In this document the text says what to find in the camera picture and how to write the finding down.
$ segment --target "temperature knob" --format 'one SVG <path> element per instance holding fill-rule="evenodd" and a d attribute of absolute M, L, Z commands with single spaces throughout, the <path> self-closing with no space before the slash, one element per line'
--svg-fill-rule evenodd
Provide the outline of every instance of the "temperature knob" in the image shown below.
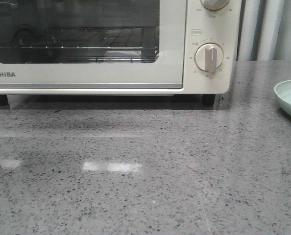
<path fill-rule="evenodd" d="M 223 50 L 216 44 L 204 44 L 195 54 L 195 63 L 199 69 L 214 73 L 222 64 L 224 58 Z"/>
<path fill-rule="evenodd" d="M 223 8 L 229 0 L 201 0 L 204 7 L 209 10 L 215 11 Z"/>

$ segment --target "oven window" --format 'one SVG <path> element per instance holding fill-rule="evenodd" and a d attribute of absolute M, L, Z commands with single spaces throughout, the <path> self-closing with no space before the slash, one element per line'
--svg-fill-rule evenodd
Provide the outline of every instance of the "oven window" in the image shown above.
<path fill-rule="evenodd" d="M 160 0 L 0 0 L 0 63 L 153 63 Z"/>

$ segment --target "oven leg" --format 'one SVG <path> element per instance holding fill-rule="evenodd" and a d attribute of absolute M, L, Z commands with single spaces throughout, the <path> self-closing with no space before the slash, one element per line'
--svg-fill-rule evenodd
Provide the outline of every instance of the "oven leg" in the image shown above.
<path fill-rule="evenodd" d="M 202 104 L 204 106 L 213 106 L 215 101 L 215 94 L 203 94 L 202 95 Z"/>
<path fill-rule="evenodd" d="M 6 94 L 0 94 L 0 106 L 8 105 L 8 98 Z"/>

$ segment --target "gray granite countertop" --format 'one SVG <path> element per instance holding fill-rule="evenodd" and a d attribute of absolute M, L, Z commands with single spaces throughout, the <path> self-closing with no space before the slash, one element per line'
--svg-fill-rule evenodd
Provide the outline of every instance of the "gray granite countertop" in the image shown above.
<path fill-rule="evenodd" d="M 200 96 L 10 96 L 0 235 L 291 235 L 291 62 L 239 62 Z"/>

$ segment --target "white curtain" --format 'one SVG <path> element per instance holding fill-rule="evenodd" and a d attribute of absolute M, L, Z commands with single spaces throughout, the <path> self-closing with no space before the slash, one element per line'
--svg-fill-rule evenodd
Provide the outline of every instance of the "white curtain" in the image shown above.
<path fill-rule="evenodd" d="M 291 0 L 243 0 L 238 60 L 291 60 Z"/>

